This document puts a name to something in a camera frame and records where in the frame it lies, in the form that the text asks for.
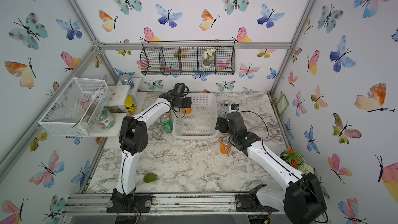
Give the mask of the orange soda can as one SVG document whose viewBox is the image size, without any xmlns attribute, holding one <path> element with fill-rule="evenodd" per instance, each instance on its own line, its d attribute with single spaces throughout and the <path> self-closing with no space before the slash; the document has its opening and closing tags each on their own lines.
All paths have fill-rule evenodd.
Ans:
<svg viewBox="0 0 398 224">
<path fill-rule="evenodd" d="M 191 114 L 192 109 L 191 108 L 182 108 L 181 111 L 184 115 L 189 115 L 189 114 Z"/>
</svg>

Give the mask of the orange Fanta can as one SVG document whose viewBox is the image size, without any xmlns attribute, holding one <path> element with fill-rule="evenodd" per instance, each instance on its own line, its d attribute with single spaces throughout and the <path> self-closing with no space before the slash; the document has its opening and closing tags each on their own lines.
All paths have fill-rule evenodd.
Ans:
<svg viewBox="0 0 398 224">
<path fill-rule="evenodd" d="M 220 152 L 224 155 L 228 155 L 231 151 L 232 144 L 230 138 L 225 136 L 220 140 Z"/>
</svg>

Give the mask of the green soda can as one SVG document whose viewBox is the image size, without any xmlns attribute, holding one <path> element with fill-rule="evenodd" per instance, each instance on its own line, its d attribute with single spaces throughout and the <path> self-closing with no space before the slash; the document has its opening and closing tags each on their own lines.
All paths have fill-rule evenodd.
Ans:
<svg viewBox="0 0 398 224">
<path fill-rule="evenodd" d="M 172 133 L 172 131 L 173 131 L 173 123 L 172 123 L 172 120 L 171 120 L 171 118 L 169 116 L 163 115 L 161 117 L 161 124 L 162 124 L 162 128 L 163 128 L 165 133 Z"/>
</svg>

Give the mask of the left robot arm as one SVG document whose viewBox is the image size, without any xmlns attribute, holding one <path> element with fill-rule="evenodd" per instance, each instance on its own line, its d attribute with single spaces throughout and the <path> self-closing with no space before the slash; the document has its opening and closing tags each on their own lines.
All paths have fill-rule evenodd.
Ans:
<svg viewBox="0 0 398 224">
<path fill-rule="evenodd" d="M 125 117 L 119 135 L 122 166 L 119 179 L 113 190 L 113 201 L 126 205 L 135 195 L 135 176 L 141 153 L 148 145 L 148 128 L 165 113 L 176 109 L 190 109 L 192 99 L 189 88 L 184 83 L 176 83 L 174 88 L 163 93 L 148 108 L 133 117 Z"/>
</svg>

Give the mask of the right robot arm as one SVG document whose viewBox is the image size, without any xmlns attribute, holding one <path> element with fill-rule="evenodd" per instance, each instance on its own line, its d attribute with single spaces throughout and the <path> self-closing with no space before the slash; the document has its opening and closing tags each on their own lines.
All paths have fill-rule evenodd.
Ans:
<svg viewBox="0 0 398 224">
<path fill-rule="evenodd" d="M 303 174 L 271 151 L 256 134 L 249 132 L 240 112 L 218 117 L 215 129 L 229 135 L 230 143 L 264 168 L 281 187 L 261 184 L 250 191 L 251 202 L 286 214 L 293 224 L 312 224 L 327 210 L 320 181 L 313 173 Z"/>
</svg>

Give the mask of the white plastic basket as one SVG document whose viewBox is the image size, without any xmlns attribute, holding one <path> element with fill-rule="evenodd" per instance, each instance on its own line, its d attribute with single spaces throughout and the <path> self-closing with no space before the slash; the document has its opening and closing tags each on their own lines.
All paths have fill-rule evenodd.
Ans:
<svg viewBox="0 0 398 224">
<path fill-rule="evenodd" d="M 191 113 L 177 113 L 173 122 L 173 136 L 182 140 L 205 140 L 216 138 L 215 129 L 218 110 L 213 93 L 189 93 L 192 99 Z"/>
</svg>

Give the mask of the white flower vase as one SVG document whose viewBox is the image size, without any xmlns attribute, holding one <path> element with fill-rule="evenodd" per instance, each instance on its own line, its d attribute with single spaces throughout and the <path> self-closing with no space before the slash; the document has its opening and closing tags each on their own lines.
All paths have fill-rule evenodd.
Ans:
<svg viewBox="0 0 398 224">
<path fill-rule="evenodd" d="M 202 66 L 204 68 L 210 68 L 215 63 L 215 55 L 216 49 L 215 48 L 207 48 L 202 54 Z"/>
</svg>

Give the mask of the green framed card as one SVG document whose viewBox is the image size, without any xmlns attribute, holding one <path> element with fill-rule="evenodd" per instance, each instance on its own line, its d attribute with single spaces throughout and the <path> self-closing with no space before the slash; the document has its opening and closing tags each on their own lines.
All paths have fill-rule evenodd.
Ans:
<svg viewBox="0 0 398 224">
<path fill-rule="evenodd" d="M 276 110 L 278 112 L 278 115 L 281 115 L 288 106 L 289 106 L 289 101 L 286 95 L 282 94 L 282 96 L 280 97 L 280 99 L 276 104 Z"/>
</svg>

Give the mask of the white stepped shelf unit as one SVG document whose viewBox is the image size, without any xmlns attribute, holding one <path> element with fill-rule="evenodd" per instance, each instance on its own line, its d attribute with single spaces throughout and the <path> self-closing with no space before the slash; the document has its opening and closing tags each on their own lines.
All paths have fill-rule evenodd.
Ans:
<svg viewBox="0 0 398 224">
<path fill-rule="evenodd" d="M 143 79 L 132 78 L 132 82 L 135 85 L 133 89 L 128 89 L 127 86 L 122 85 L 120 81 L 118 81 L 115 86 L 109 86 L 111 97 L 105 104 L 105 107 L 112 111 L 116 123 L 109 130 L 103 130 L 98 125 L 95 125 L 90 135 L 91 138 L 112 138 L 119 136 L 123 118 L 130 115 L 124 105 L 129 96 L 132 97 L 137 107 L 137 110 L 134 112 L 135 114 L 143 109 L 147 93 L 138 92 L 140 85 L 143 83 Z"/>
</svg>

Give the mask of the blue tin can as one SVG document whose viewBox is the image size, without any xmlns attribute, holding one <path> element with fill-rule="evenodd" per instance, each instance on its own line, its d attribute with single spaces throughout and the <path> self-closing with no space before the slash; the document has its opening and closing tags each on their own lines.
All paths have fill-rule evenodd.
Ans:
<svg viewBox="0 0 398 224">
<path fill-rule="evenodd" d="M 134 82 L 132 80 L 132 76 L 130 74 L 123 74 L 120 76 L 120 82 L 124 86 L 130 86 L 130 89 L 135 87 Z"/>
</svg>

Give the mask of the potted flower plant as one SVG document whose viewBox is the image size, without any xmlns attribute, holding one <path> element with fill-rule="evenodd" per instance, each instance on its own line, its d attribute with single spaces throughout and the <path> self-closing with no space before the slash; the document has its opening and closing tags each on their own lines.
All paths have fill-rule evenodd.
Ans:
<svg viewBox="0 0 398 224">
<path fill-rule="evenodd" d="M 303 174 L 314 173 L 314 169 L 308 165 L 303 156 L 293 148 L 286 149 L 279 155 L 279 157 L 282 158 L 284 162 L 299 170 Z"/>
</svg>

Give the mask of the cream bubble plant pot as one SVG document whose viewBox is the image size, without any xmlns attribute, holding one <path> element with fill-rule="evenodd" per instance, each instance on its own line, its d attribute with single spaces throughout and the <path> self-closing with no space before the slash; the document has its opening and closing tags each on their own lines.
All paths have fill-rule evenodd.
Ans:
<svg viewBox="0 0 398 224">
<path fill-rule="evenodd" d="M 116 123 L 115 117 L 112 115 L 112 113 L 109 112 L 108 109 L 104 108 L 97 119 L 96 124 L 99 126 L 100 129 L 102 130 L 109 130 L 111 129 Z"/>
</svg>

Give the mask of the green lime fruit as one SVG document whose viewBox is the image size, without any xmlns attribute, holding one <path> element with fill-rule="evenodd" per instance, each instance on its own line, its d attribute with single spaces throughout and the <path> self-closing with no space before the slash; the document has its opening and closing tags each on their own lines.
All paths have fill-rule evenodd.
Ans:
<svg viewBox="0 0 398 224">
<path fill-rule="evenodd" d="M 144 183 L 152 183 L 152 182 L 157 181 L 157 179 L 158 179 L 157 175 L 155 173 L 151 172 L 144 176 L 143 182 Z"/>
</svg>

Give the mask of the white mesh wall basket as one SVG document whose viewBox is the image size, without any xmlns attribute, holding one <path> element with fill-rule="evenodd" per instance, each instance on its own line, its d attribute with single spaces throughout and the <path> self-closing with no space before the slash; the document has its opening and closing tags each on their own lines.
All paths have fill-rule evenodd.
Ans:
<svg viewBox="0 0 398 224">
<path fill-rule="evenodd" d="M 110 96 L 105 80 L 75 77 L 38 123 L 54 136 L 89 137 Z"/>
</svg>

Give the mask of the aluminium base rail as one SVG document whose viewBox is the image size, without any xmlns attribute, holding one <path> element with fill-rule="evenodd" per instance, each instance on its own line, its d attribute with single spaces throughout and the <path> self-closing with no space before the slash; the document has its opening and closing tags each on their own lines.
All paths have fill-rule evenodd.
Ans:
<svg viewBox="0 0 398 224">
<path fill-rule="evenodd" d="M 69 196 L 62 212 L 64 216 L 112 215 L 111 194 L 88 194 Z M 206 193 L 152 193 L 134 196 L 143 216 L 157 215 L 260 215 L 276 213 L 284 215 L 281 207 L 262 206 L 248 192 Z"/>
</svg>

